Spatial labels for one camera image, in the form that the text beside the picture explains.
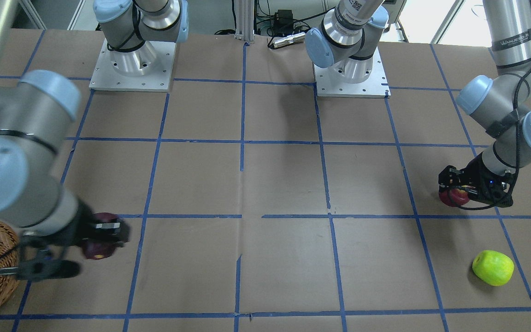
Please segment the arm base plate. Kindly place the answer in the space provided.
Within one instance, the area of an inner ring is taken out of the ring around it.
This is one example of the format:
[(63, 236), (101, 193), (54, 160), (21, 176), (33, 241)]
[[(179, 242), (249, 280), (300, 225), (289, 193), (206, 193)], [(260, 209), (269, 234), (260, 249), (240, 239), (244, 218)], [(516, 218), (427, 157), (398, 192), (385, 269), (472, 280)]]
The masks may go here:
[(106, 92), (169, 92), (177, 44), (144, 41), (137, 50), (111, 51), (104, 40), (89, 88)]
[(369, 59), (347, 58), (323, 69), (313, 65), (317, 94), (321, 97), (390, 96), (384, 65), (379, 49)]

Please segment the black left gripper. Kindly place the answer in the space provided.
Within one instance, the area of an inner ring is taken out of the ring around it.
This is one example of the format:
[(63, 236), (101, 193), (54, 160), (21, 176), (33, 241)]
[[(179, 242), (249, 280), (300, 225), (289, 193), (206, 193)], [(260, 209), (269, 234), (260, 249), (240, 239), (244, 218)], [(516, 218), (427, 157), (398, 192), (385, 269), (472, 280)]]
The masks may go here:
[(515, 175), (504, 173), (499, 176), (485, 166), (483, 154), (471, 160), (464, 169), (446, 166), (438, 174), (440, 187), (459, 186), (459, 190), (475, 202), (482, 202), (496, 207), (510, 207), (513, 205), (512, 193), (505, 191), (505, 185), (512, 185)]

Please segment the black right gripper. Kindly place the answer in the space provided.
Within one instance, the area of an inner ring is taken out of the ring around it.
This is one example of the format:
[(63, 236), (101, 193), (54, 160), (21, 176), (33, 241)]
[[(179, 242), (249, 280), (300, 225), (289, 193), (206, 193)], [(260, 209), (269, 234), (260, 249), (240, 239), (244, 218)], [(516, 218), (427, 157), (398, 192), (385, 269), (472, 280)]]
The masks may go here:
[(68, 250), (90, 236), (98, 242), (118, 247), (130, 242), (130, 225), (126, 221), (99, 222), (92, 228), (93, 223), (91, 208), (78, 201), (75, 216), (61, 231), (49, 236), (22, 236), (15, 278), (20, 281), (44, 281), (76, 277), (82, 267), (80, 263), (66, 259)]

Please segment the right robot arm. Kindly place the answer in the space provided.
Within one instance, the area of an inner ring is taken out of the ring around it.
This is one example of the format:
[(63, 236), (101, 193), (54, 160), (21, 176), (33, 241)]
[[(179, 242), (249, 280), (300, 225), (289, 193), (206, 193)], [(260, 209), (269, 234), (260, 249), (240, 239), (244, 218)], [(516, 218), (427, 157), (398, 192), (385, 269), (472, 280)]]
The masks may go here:
[[(0, 50), (17, 6), (0, 0)], [(69, 247), (104, 259), (129, 241), (124, 220), (93, 213), (50, 175), (81, 96), (70, 79), (48, 70), (23, 74), (14, 88), (0, 86), (0, 221), (21, 231), (19, 244), (0, 255), (0, 275), (72, 278), (80, 265), (65, 259)]]

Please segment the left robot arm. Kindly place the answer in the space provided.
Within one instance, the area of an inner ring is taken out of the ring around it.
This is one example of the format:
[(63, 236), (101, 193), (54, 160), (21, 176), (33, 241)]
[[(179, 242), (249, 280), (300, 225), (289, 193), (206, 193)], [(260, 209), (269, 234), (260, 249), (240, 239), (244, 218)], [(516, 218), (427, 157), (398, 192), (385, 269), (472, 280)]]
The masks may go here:
[[(438, 176), (443, 204), (466, 209), (512, 206), (519, 170), (531, 163), (531, 0), (485, 0), (485, 19), (497, 77), (479, 75), (459, 92), (456, 103), (494, 143), (465, 168), (447, 166)], [(333, 69), (348, 84), (364, 82), (389, 13), (381, 0), (342, 0), (319, 26), (306, 32), (312, 63)]]

